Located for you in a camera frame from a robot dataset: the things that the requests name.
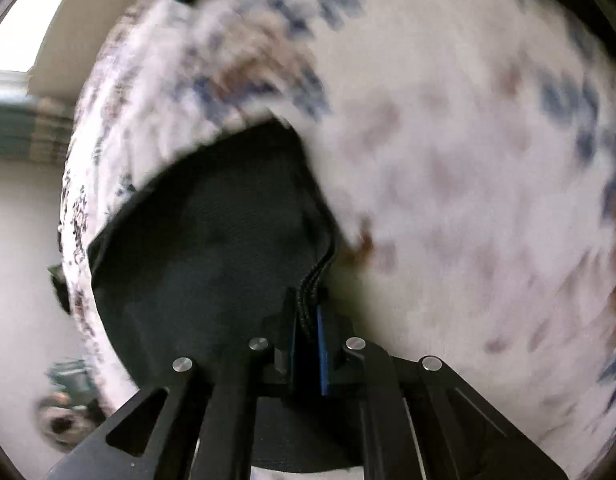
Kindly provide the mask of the black striped shirt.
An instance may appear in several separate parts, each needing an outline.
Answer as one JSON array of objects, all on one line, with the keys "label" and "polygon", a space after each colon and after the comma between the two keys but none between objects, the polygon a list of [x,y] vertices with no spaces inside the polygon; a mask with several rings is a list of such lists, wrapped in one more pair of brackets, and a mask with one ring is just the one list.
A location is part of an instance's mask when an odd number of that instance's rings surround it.
[{"label": "black striped shirt", "polygon": [[320,390],[317,307],[338,245],[298,134],[268,120],[163,170],[87,253],[105,332],[141,387],[181,356],[217,376],[251,339],[276,341],[294,287],[293,393],[260,401],[253,465],[316,474],[362,462],[358,411]]}]

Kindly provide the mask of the green metal rack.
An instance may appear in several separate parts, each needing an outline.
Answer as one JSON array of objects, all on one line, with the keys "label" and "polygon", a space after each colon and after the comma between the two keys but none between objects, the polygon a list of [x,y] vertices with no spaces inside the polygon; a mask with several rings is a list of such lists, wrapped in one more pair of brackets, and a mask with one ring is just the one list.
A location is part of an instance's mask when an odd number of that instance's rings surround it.
[{"label": "green metal rack", "polygon": [[54,363],[46,372],[50,400],[65,408],[87,408],[97,399],[96,387],[83,360]]}]

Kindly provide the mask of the floral fleece blanket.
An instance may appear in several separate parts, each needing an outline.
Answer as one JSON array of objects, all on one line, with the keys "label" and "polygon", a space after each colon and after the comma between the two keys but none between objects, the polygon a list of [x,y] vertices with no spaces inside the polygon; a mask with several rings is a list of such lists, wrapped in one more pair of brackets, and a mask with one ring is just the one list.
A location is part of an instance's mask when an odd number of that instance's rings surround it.
[{"label": "floral fleece blanket", "polygon": [[87,248],[178,158],[277,118],[363,333],[440,356],[572,479],[616,441],[616,65],[553,0],[136,0],[76,104],[62,260],[95,385],[135,384]]}]

